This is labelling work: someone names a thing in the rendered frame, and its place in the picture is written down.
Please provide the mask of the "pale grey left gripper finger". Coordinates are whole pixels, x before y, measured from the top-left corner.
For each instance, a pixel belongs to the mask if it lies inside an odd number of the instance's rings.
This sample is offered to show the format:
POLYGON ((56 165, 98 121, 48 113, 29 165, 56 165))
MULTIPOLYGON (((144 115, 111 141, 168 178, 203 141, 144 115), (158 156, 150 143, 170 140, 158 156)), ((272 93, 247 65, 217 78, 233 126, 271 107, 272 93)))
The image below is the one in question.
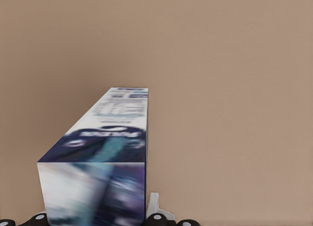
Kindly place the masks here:
POLYGON ((167 220, 174 220, 173 213, 159 208, 159 194, 157 192, 152 192, 150 194, 150 198, 149 198, 149 202, 148 202, 148 206, 146 210, 146 219, 155 213, 164 215, 167 218, 167 220))

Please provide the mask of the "blue and white printed box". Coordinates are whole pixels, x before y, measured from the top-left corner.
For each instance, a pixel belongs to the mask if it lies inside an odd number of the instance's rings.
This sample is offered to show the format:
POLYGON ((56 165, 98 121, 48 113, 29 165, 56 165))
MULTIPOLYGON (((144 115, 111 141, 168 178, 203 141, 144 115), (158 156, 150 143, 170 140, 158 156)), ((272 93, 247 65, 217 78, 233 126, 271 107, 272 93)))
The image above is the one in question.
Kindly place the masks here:
POLYGON ((37 161, 50 226, 142 226, 148 93, 109 89, 37 161))

